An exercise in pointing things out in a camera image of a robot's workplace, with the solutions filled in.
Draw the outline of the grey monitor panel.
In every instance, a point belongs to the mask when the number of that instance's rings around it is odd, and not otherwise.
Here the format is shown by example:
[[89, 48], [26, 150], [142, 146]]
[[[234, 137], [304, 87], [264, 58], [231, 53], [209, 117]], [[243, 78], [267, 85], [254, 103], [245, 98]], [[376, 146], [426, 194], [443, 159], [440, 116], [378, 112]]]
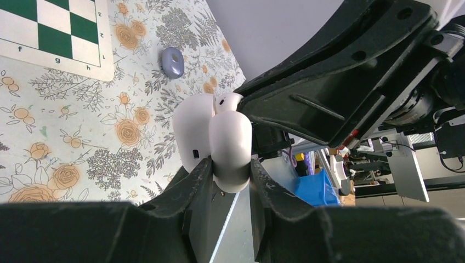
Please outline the grey monitor panel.
[[388, 164], [399, 196], [429, 202], [429, 196], [412, 141], [403, 133], [384, 137], [383, 142], [393, 147]]

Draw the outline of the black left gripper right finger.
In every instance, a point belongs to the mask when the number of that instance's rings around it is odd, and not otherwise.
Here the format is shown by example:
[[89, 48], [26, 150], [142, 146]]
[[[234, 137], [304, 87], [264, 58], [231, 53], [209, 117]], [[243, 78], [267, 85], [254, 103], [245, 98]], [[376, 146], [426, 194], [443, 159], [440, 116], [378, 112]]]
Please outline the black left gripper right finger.
[[464, 229], [431, 207], [313, 207], [251, 162], [256, 262], [464, 262]]

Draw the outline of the green white chessboard mat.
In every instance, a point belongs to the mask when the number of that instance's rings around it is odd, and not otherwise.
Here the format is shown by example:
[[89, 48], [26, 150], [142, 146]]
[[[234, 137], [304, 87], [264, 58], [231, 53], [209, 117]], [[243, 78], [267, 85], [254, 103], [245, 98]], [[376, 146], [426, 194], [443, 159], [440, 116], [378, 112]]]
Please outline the green white chessboard mat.
[[1, 1], [1, 56], [110, 81], [107, 1]]

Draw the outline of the white earbud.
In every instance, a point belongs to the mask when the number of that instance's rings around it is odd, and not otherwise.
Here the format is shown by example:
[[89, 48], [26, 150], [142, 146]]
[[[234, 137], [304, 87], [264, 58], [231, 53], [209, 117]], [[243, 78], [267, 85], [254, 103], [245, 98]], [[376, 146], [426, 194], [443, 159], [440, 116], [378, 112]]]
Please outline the white earbud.
[[238, 93], [226, 93], [220, 96], [215, 96], [213, 100], [215, 114], [225, 111], [237, 111], [238, 105], [242, 99], [243, 96]]

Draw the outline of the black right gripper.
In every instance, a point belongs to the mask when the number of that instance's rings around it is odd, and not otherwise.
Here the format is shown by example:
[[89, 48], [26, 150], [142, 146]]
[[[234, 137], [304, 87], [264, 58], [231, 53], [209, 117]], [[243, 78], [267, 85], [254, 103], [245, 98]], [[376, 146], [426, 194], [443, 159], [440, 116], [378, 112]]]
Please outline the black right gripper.
[[328, 147], [353, 147], [377, 127], [430, 131], [435, 110], [464, 109], [462, 25], [437, 24], [418, 1], [344, 1], [301, 48], [237, 89], [238, 110]]

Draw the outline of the white earbud charging case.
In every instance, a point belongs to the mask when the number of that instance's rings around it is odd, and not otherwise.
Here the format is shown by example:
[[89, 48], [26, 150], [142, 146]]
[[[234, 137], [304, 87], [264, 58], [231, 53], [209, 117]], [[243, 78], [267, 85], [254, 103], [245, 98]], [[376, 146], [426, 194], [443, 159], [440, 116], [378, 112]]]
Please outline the white earbud charging case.
[[215, 114], [214, 97], [201, 93], [184, 99], [174, 111], [173, 132], [186, 171], [211, 157], [217, 186], [238, 193], [249, 183], [252, 123], [238, 108]]

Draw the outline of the floral patterned table mat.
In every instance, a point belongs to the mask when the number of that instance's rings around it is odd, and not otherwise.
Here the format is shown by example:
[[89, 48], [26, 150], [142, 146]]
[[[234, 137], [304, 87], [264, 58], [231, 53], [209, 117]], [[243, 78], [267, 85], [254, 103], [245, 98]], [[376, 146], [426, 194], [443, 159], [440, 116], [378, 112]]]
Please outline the floral patterned table mat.
[[[206, 1], [107, 1], [114, 77], [100, 81], [1, 56], [1, 202], [130, 201], [181, 165], [174, 110], [245, 81]], [[170, 79], [162, 52], [181, 51]]]

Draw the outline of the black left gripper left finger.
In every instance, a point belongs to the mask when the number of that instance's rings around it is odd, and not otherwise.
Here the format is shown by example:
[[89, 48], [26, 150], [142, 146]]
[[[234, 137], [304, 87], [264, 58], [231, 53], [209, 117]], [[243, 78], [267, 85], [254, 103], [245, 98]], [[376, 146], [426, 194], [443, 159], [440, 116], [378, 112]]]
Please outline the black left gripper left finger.
[[180, 169], [154, 199], [1, 205], [1, 262], [208, 262], [213, 164]]

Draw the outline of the blue storage bin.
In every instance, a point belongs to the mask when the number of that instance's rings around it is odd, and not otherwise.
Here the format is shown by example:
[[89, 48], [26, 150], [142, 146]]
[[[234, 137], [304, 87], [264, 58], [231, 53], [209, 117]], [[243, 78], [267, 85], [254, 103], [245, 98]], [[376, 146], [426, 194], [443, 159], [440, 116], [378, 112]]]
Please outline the blue storage bin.
[[317, 174], [297, 178], [293, 194], [313, 207], [340, 206], [337, 190], [323, 169]]

